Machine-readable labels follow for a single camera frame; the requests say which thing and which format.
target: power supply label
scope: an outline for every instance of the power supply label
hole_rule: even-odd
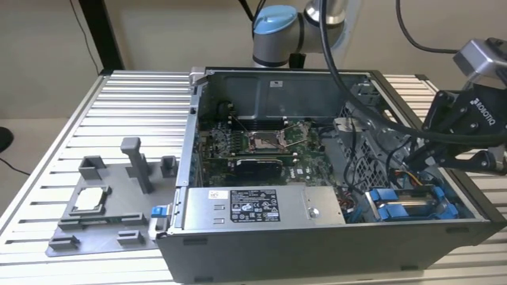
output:
[[[232,222],[280,221],[276,190],[232,190],[229,194]]]

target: open computer tower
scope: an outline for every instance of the open computer tower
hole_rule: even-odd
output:
[[[420,126],[377,71],[340,74],[368,108]],[[327,71],[204,75],[157,234],[177,282],[423,270],[505,226],[463,172],[407,169],[403,157],[421,142],[371,121]]]

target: cable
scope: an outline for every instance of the cable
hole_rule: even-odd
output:
[[[253,21],[253,15],[252,15],[252,10],[251,7],[248,6],[247,0],[237,0],[244,12],[247,13],[248,20]]]
[[[325,11],[327,9],[327,0],[320,0],[320,11]],[[459,145],[473,145],[483,146],[484,144],[503,144],[507,141],[507,134],[501,135],[456,135],[456,134],[440,134],[436,132],[421,132],[417,129],[405,127],[399,123],[385,119],[380,114],[371,110],[355,97],[355,95],[349,92],[348,87],[345,86],[340,74],[335,65],[335,60],[332,58],[331,47],[328,44],[328,36],[325,29],[325,13],[320,13],[319,15],[319,30],[320,30],[320,43],[323,45],[323,53],[325,58],[325,64],[329,69],[332,80],[335,81],[339,90],[343,93],[347,101],[352,104],[352,106],[368,117],[372,121],[380,123],[385,127],[393,129],[395,131],[409,135],[415,138],[423,138],[440,143],[459,144]]]
[[[423,185],[421,182],[419,181],[417,177],[415,177],[415,175],[411,172],[403,171],[403,170],[396,170],[396,172],[405,173],[412,178],[412,180],[415,181],[415,183],[417,183],[419,186]]]
[[[405,182],[407,182],[407,177],[408,177],[407,175],[403,176],[403,182],[401,182],[401,187],[403,187],[403,188],[404,188],[404,184],[405,184]]]
[[[98,67],[96,66],[94,58],[92,56],[92,52],[90,52],[90,49],[89,49],[86,33],[85,33],[85,30],[84,30],[84,28],[81,26],[81,22],[78,21],[78,17],[77,17],[76,9],[73,8],[72,0],[69,0],[69,3],[70,3],[70,7],[72,7],[73,16],[76,17],[76,21],[77,21],[77,24],[78,24],[78,28],[81,29],[81,32],[82,32],[82,37],[85,38],[86,50],[88,50],[88,54],[89,54],[89,57],[92,59],[93,65],[94,65],[94,71],[96,71],[96,74],[98,75],[98,73],[100,73],[98,72]]]
[[[30,175],[28,172],[25,172],[25,171],[22,171],[22,170],[18,170],[17,168],[14,168],[14,167],[12,166],[12,164],[6,162],[5,159],[0,158],[0,162],[4,162],[4,164],[5,164],[5,165],[6,165],[13,171],[16,171],[16,172],[18,172],[18,173],[21,173],[21,174],[24,174],[24,175],[28,175],[28,176]]]
[[[405,142],[401,143],[401,145],[395,148],[392,150],[392,152],[389,152],[389,154],[387,155],[387,159],[385,159],[385,176],[387,176],[387,181],[391,181],[391,159],[396,153],[396,151],[399,151],[408,143],[411,142],[411,137],[407,138]]]
[[[255,29],[256,18],[259,17],[260,10],[263,9],[265,3],[267,3],[267,0],[260,0],[255,9],[255,15],[252,19],[252,39],[253,39],[253,29]]]
[[[349,166],[352,165],[353,158],[356,157],[356,144],[357,144],[357,136],[356,136],[356,126],[353,125],[353,120],[349,118],[349,124],[352,126],[352,145],[349,146],[349,157],[348,157],[348,163],[345,165],[345,169],[343,170],[343,180],[347,184],[347,187],[349,191],[356,191],[360,195],[363,195],[363,191],[360,191],[355,186],[353,186],[353,181],[352,183],[348,180],[348,169]]]
[[[432,53],[455,54],[459,52],[459,50],[456,50],[456,49],[435,49],[432,47],[421,46],[420,44],[416,43],[411,34],[407,31],[407,27],[404,26],[404,22],[403,22],[403,18],[401,18],[400,0],[396,0],[396,18],[397,18],[397,24],[399,24],[399,27],[401,29],[403,35],[415,48],[423,50],[424,52],[432,52]]]

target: metal slat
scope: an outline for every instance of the metal slat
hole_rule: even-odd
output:
[[[146,159],[156,159],[162,156],[180,157],[181,154],[180,147],[141,146],[138,151],[145,155]],[[81,159],[82,156],[101,156],[104,159],[122,159],[126,157],[117,147],[72,147],[64,149],[60,154],[61,159]]]
[[[169,281],[172,279],[168,270],[158,271],[134,271],[116,273],[96,273],[96,274],[73,274],[57,276],[36,276],[21,278],[6,278],[8,285],[26,284],[104,284],[117,282],[144,282],[144,281]]]
[[[42,266],[38,264],[4,266],[0,267],[0,276],[2,278],[14,278],[158,270],[167,270],[164,259],[148,258],[142,259],[141,262],[137,259],[125,259],[49,263]]]
[[[121,135],[124,137],[138,137],[142,135],[172,135],[181,138],[184,127],[168,128],[162,126],[84,126],[76,130],[74,136]]]
[[[172,117],[172,116],[185,116],[188,110],[180,108],[164,108],[164,109],[114,109],[114,108],[101,108],[90,109],[88,111],[86,117]]]
[[[106,254],[88,254],[77,256],[58,256],[58,257],[46,257],[45,249],[48,247],[46,242],[40,242],[44,247],[38,245],[34,249],[38,251],[29,253],[17,253],[17,254],[0,254],[0,265],[13,265],[13,264],[41,264],[41,263],[53,263],[53,262],[69,262],[69,261],[93,261],[93,260],[105,260],[114,259],[121,260],[126,258],[145,259],[161,257],[161,253],[157,249],[149,251],[125,251],[125,252],[110,252]]]
[[[84,118],[81,126],[177,126],[184,128],[187,117],[169,119]]]
[[[145,147],[181,147],[181,137],[138,137]],[[122,137],[112,136],[94,136],[94,137],[73,137],[68,143],[68,147],[118,147],[121,145]]]

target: motherboard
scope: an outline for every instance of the motherboard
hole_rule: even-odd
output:
[[[217,122],[200,133],[204,186],[335,186],[320,129],[308,119]]]

